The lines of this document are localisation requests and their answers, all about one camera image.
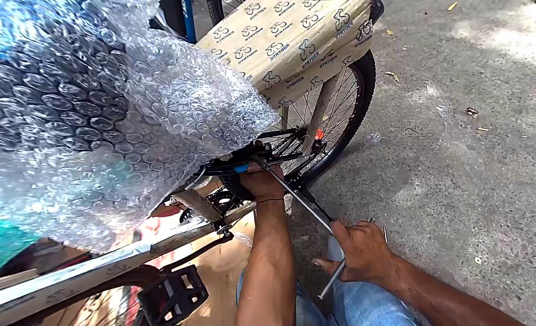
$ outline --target blue frame tube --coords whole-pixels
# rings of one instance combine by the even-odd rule
[[[191,0],[181,0],[181,6],[183,8],[187,41],[195,44],[197,37],[195,36],[194,12],[191,6]]]

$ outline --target black pedal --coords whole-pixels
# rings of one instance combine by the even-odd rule
[[[150,326],[176,325],[209,296],[195,265],[169,273],[165,279],[138,294]]]

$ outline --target orange reflector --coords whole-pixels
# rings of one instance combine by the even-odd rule
[[[314,137],[314,139],[319,140],[322,138],[324,138],[324,132],[322,131],[322,129],[319,129],[316,131],[316,136]]]

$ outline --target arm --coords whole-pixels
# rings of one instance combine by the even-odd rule
[[[272,169],[283,177],[279,167]],[[296,273],[284,213],[284,189],[266,172],[240,174],[256,196],[256,230],[243,277],[236,325],[293,325]]]
[[[332,229],[344,250],[347,268],[342,281],[366,281],[382,286],[408,305],[421,311],[434,326],[479,325],[518,326],[509,315],[446,285],[394,255],[379,227],[365,221],[353,227],[334,222]],[[316,258],[330,274],[338,266]]]

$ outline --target blue jeans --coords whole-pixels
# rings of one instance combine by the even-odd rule
[[[328,257],[342,260],[344,255],[336,239],[329,240]],[[242,290],[243,275],[236,289],[236,305]],[[316,304],[296,281],[297,326],[416,326],[415,319],[405,304],[382,287],[366,282],[335,281],[333,285],[334,308],[326,318]]]

